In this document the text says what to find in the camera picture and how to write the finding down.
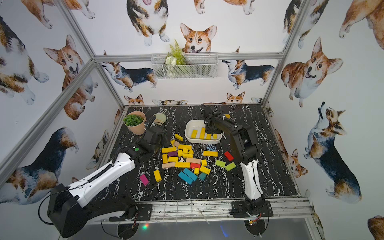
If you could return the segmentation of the white plastic bin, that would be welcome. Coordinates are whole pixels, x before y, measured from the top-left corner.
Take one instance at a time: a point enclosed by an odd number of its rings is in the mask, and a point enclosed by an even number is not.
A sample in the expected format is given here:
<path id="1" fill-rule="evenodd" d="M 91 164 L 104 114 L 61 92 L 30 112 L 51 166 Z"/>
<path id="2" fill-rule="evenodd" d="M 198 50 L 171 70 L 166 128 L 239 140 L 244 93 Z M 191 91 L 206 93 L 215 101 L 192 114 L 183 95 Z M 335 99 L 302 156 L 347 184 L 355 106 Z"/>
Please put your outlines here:
<path id="1" fill-rule="evenodd" d="M 190 143 L 216 145 L 223 134 L 208 134 L 203 120 L 191 120 L 187 122 L 185 136 Z"/>

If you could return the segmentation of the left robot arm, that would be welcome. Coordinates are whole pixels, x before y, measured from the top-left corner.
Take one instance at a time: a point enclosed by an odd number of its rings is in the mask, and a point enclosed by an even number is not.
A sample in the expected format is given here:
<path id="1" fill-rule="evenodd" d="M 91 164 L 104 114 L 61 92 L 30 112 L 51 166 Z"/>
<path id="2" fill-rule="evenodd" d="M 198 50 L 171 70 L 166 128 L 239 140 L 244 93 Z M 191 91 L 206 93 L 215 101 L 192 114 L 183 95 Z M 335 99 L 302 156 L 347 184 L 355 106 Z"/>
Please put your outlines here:
<path id="1" fill-rule="evenodd" d="M 155 123 L 153 115 L 146 122 L 145 132 L 127 147 L 121 148 L 117 158 L 87 177 L 69 186 L 59 184 L 51 191 L 47 216 L 63 238 L 78 233 L 87 223 L 103 217 L 133 219 L 138 207 L 130 197 L 122 197 L 101 207 L 91 206 L 93 198 L 112 182 L 150 160 L 167 141 L 166 132 Z"/>

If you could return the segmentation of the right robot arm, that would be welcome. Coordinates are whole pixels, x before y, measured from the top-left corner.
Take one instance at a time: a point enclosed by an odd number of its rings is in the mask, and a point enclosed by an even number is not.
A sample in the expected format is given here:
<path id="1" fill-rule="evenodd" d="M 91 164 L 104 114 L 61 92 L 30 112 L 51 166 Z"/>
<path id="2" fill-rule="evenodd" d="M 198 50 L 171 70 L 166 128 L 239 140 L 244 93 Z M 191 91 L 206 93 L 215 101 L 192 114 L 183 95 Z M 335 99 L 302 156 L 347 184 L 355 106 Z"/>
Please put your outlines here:
<path id="1" fill-rule="evenodd" d="M 231 154 L 234 161 L 241 166 L 245 181 L 244 207 L 238 213 L 255 216 L 265 204 L 258 171 L 260 151 L 256 129 L 249 125 L 240 125 L 235 120 L 227 118 L 222 111 L 214 111 L 204 104 L 201 104 L 201 112 L 208 134 L 224 133 L 230 138 Z"/>

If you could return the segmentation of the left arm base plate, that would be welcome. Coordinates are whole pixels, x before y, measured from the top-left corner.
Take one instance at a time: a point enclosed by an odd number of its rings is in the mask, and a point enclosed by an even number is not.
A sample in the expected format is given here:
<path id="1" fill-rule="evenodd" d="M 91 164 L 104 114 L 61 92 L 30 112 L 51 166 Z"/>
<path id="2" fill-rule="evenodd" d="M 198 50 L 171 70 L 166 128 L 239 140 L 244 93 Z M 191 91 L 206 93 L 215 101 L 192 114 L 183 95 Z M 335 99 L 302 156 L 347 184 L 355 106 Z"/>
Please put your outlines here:
<path id="1" fill-rule="evenodd" d="M 153 210 L 152 204 L 137 204 L 129 206 L 121 216 L 109 218 L 110 222 L 121 221 L 149 221 Z"/>

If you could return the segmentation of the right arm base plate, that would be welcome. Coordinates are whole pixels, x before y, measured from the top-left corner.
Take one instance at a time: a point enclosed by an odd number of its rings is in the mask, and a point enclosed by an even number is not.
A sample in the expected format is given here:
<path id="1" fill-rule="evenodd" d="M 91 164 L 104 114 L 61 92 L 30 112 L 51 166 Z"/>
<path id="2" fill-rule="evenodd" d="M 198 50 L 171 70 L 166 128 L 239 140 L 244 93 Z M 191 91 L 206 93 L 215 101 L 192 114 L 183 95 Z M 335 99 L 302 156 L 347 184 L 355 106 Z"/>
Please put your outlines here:
<path id="1" fill-rule="evenodd" d="M 269 201 L 259 201 L 251 203 L 249 201 L 233 201 L 231 202 L 230 213 L 234 218 L 257 218 L 261 217 L 273 217 L 271 203 Z"/>

